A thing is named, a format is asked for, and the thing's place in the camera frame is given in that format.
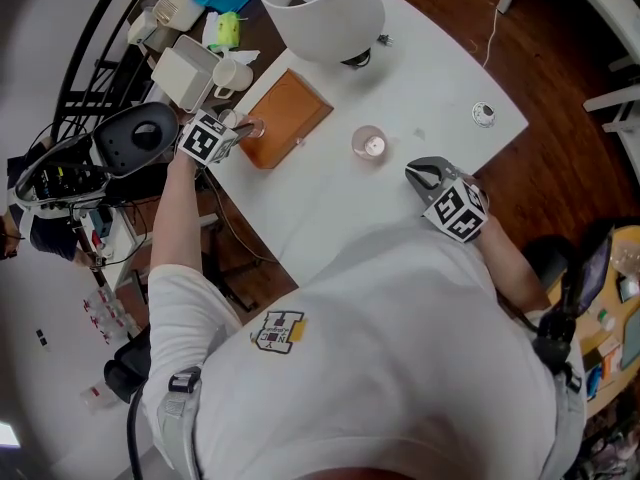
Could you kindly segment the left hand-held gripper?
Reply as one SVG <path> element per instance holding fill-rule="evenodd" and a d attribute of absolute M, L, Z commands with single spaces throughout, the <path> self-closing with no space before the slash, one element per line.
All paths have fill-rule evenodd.
<path fill-rule="evenodd" d="M 247 137 L 253 138 L 255 131 L 251 122 L 231 129 L 206 111 L 198 110 L 183 128 L 178 149 L 208 166 L 227 158 L 233 146 Z"/>

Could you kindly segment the person's right forearm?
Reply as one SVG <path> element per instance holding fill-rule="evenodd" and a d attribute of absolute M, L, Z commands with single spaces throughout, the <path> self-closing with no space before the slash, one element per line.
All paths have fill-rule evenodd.
<path fill-rule="evenodd" d="M 473 241 L 497 291 L 523 313 L 544 311 L 550 301 L 530 263 L 511 241 L 498 219 L 489 215 Z"/>

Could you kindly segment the white metal shelf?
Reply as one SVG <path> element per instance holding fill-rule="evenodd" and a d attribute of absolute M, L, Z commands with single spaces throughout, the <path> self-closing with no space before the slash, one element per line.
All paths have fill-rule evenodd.
<path fill-rule="evenodd" d="M 640 83 L 586 100 L 583 108 L 592 113 L 615 107 L 611 122 L 604 123 L 605 133 L 617 135 L 640 182 Z"/>

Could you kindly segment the person's white t-shirt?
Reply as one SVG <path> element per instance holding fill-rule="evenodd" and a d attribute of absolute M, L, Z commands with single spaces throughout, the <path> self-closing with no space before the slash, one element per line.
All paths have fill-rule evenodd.
<path fill-rule="evenodd" d="M 585 395 L 553 375 L 499 306 L 479 251 L 421 224 L 378 229 L 241 323 L 200 272 L 149 277 L 143 392 L 167 460 L 163 400 L 201 370 L 202 480 L 312 480 L 374 469 L 414 480 L 561 480 Z"/>

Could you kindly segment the yellow-green packet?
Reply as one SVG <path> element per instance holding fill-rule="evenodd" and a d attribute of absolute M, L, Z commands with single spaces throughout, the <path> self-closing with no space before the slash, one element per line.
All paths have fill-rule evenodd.
<path fill-rule="evenodd" d="M 235 12 L 211 13 L 207 26 L 210 38 L 206 46 L 214 52 L 234 49 L 240 44 L 240 16 Z"/>

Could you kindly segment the white storage box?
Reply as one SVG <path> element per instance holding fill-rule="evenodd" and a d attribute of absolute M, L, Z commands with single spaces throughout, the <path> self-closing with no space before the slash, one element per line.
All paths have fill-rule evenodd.
<path fill-rule="evenodd" d="M 210 94 L 213 71 L 221 57 L 196 40 L 181 35 L 167 47 L 151 74 L 151 79 L 182 110 L 197 111 Z"/>

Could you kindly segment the grey office chair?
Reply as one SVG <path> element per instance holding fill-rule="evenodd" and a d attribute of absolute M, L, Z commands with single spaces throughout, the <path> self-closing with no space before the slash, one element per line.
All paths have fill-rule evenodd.
<path fill-rule="evenodd" d="M 124 178 L 162 155 L 179 129 L 178 116 L 169 105 L 148 102 L 114 114 L 93 130 L 92 138 L 105 172 Z"/>

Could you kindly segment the chest-mounted monitor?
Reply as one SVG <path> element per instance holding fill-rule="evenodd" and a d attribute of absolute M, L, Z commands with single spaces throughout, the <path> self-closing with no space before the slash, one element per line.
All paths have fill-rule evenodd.
<path fill-rule="evenodd" d="M 567 270 L 567 292 L 563 296 L 564 310 L 577 319 L 584 314 L 602 290 L 609 268 L 615 228 L 602 233 L 601 238 L 584 250 L 585 255 Z"/>

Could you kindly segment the orange wooden tray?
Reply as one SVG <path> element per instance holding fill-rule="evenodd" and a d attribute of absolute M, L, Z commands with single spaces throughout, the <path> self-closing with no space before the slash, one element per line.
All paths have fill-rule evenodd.
<path fill-rule="evenodd" d="M 264 122 L 260 138 L 245 138 L 240 147 L 258 169 L 274 169 L 334 107 L 303 78 L 287 69 L 249 111 Z"/>

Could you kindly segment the black monitor mount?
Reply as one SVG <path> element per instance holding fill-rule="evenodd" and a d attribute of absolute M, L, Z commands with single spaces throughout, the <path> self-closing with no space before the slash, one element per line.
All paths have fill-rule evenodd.
<path fill-rule="evenodd" d="M 538 324 L 533 348 L 553 375 L 565 370 L 575 329 L 575 318 L 560 309 L 545 313 Z"/>

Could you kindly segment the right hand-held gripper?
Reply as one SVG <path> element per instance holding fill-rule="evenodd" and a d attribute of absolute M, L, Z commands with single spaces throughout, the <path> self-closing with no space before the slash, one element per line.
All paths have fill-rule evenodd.
<path fill-rule="evenodd" d="M 425 202 L 423 217 L 436 230 L 459 243 L 479 236 L 488 222 L 488 202 L 473 178 L 454 173 L 440 156 L 414 160 L 405 176 Z"/>

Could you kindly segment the white mug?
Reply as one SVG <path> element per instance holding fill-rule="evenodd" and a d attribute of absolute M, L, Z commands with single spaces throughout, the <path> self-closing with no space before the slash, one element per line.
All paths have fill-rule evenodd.
<path fill-rule="evenodd" d="M 250 67 L 234 59 L 225 58 L 218 62 L 212 73 L 213 95 L 219 99 L 229 99 L 234 93 L 248 89 L 253 82 Z"/>

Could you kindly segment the round wooden table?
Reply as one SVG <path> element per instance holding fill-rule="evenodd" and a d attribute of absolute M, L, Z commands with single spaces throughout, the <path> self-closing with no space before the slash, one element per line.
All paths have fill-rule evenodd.
<path fill-rule="evenodd" d="M 592 417 L 640 374 L 640 226 L 614 232 L 604 285 L 578 318 L 576 335 L 583 356 L 601 355 L 598 389 L 587 403 Z"/>

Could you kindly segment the white table lamp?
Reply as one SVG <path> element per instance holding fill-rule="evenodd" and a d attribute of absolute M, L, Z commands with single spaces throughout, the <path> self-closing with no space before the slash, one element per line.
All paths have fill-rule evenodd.
<path fill-rule="evenodd" d="M 319 64 L 366 66 L 383 33 L 381 0 L 261 0 L 286 47 Z"/>

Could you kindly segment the person's left forearm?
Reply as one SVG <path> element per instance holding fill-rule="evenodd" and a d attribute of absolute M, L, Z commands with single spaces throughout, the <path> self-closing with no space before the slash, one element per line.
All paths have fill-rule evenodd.
<path fill-rule="evenodd" d="M 151 269 L 182 265 L 202 271 L 195 161 L 178 150 L 170 162 L 153 226 Z"/>

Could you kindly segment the clear drinking glass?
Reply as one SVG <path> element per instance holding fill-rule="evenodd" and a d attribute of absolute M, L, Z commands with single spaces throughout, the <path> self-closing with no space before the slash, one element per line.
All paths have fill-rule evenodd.
<path fill-rule="evenodd" d="M 218 114 L 218 120 L 227 128 L 233 129 L 237 126 L 251 122 L 255 125 L 256 131 L 253 138 L 261 138 L 265 131 L 266 125 L 261 118 L 253 117 L 234 109 L 224 109 Z"/>

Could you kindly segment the beige ribbed container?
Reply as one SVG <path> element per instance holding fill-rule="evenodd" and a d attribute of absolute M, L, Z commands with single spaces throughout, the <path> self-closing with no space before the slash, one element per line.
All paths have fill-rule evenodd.
<path fill-rule="evenodd" d="M 160 25 L 180 32 L 189 31 L 204 11 L 194 0 L 158 0 L 152 9 Z"/>

